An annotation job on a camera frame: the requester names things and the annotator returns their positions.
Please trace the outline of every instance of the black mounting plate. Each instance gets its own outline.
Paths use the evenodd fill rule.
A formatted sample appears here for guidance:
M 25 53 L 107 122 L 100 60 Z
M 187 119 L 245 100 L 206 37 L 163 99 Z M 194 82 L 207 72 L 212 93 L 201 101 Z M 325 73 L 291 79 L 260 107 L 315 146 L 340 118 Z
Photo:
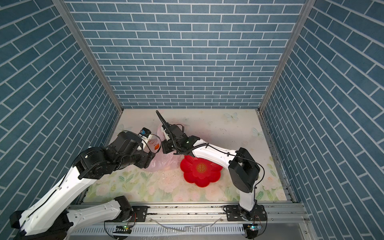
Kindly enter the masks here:
M 240 209 L 238 205 L 226 205 L 224 206 L 224 209 L 227 215 L 227 221 L 229 222 L 244 221 L 243 217 L 240 214 Z M 253 221 L 254 216 L 259 217 L 259 218 L 256 217 L 255 219 L 256 221 L 257 220 L 266 221 L 267 219 L 267 215 L 263 205 L 255 204 L 252 211 L 248 214 L 253 215 L 253 216 L 247 217 L 248 221 Z
M 136 222 L 145 222 L 147 217 L 148 206 L 132 206 L 133 212 L 136 213 Z

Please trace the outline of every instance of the brick wall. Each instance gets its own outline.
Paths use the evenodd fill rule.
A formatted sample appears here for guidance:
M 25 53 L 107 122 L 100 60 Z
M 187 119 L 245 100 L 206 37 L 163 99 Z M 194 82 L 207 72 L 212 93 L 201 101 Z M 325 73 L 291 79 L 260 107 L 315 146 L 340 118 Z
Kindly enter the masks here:
M 265 110 L 319 239 L 384 239 L 384 4 L 317 0 Z
M 0 1 L 0 239 L 42 197 L 116 108 L 51 0 Z
M 305 0 L 66 1 L 125 108 L 257 108 Z

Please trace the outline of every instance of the metal corner post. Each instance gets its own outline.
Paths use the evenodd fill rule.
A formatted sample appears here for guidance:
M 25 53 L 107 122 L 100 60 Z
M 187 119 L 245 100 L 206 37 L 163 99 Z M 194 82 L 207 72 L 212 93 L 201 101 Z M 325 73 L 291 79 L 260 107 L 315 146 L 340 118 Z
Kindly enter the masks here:
M 64 0 L 52 0 L 52 2 L 55 5 L 55 7 L 57 8 L 58 12 L 60 13 L 64 22 L 67 24 L 67 27 L 71 31 L 73 37 L 75 38 L 76 42 L 80 46 L 85 57 L 88 59 L 90 65 L 93 68 L 93 70 L 95 71 L 96 75 L 99 77 L 100 82 L 102 83 L 102 85 L 104 86 L 108 95 L 112 99 L 112 102 L 115 104 L 119 113 L 122 113 L 123 107 L 120 104 L 120 101 L 118 100 L 115 93 L 113 92 L 113 89 L 111 88 L 111 86 L 110 86 L 106 76 L 104 75 L 103 70 L 101 69 L 99 63 L 97 62 L 97 60 L 93 56 L 92 51 L 88 46 L 88 43 L 86 42 L 84 36 L 82 35 L 78 25 L 76 24 L 76 22 L 72 16 L 72 14 L 70 13 L 67 5 L 65 4 Z
M 277 81 L 279 80 L 279 77 L 283 71 L 283 68 L 284 68 L 285 64 L 287 63 L 289 55 L 291 54 L 292 49 L 295 46 L 297 39 L 299 38 L 301 30 L 303 29 L 304 23 L 306 22 L 315 1 L 316 0 L 307 0 L 304 4 L 303 8 L 301 9 L 301 12 L 300 12 L 300 15 L 297 19 L 297 22 L 296 22 L 296 24 L 292 30 L 292 34 L 288 40 L 288 43 L 284 49 L 284 52 L 280 58 L 279 64 L 277 65 L 276 70 L 273 73 L 272 79 L 271 79 L 271 81 L 267 87 L 267 90 L 264 94 L 262 102 L 260 103 L 260 106 L 259 106 L 260 112 L 263 112 L 265 107 L 266 107 L 266 104 L 267 104 L 267 102 L 268 102 L 268 100 L 272 94 L 272 91 L 275 88 Z

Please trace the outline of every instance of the red flower-shaped plate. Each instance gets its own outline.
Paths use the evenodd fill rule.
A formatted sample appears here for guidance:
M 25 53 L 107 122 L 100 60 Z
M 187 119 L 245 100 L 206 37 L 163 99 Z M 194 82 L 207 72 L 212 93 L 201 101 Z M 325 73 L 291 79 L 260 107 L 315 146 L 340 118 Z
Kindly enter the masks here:
M 199 187 L 206 187 L 211 182 L 217 182 L 222 166 L 204 158 L 185 156 L 180 163 L 184 172 L 184 179 L 189 183 L 195 183 Z

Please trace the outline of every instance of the floral tablecloth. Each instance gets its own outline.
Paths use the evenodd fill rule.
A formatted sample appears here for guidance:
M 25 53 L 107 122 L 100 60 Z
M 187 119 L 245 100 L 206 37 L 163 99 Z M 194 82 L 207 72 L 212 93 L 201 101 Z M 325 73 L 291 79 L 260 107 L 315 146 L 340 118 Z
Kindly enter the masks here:
M 255 192 L 257 200 L 286 200 L 255 111 L 236 110 L 235 113 L 226 113 L 225 109 L 210 109 L 211 112 L 198 109 L 176 111 L 183 116 L 178 122 L 183 123 L 187 135 L 196 135 L 206 141 L 215 139 L 216 142 L 212 144 L 217 146 L 248 149 L 253 158 L 266 170 L 265 177 Z M 159 124 L 156 114 L 152 118 L 145 118 L 147 122 L 135 122 L 134 118 L 154 112 L 152 109 L 124 110 L 112 139 L 115 139 L 117 133 L 122 130 L 139 132 L 142 127 L 147 126 L 156 132 Z M 168 122 L 172 122 L 172 119 L 177 120 L 174 109 L 162 110 L 161 113 Z M 240 199 L 239 190 L 232 184 L 229 172 L 225 169 L 221 171 L 219 181 L 200 188 L 187 183 L 179 167 L 152 173 L 131 165 L 97 180 L 89 187 L 84 202 L 107 202 L 121 195 L 126 196 L 130 202 L 225 202 Z

